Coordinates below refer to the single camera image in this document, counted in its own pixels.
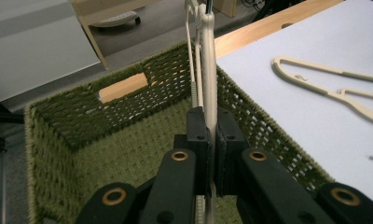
green woven basket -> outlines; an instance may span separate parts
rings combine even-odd
[[[102,104],[102,88],[144,73],[148,86]],[[217,68],[218,104],[233,113],[253,147],[273,153],[306,189],[332,181],[303,150]],[[98,188],[135,187],[156,175],[173,136],[186,133],[191,108],[187,44],[25,109],[30,223],[74,223]],[[233,197],[217,200],[217,223],[241,223]]]

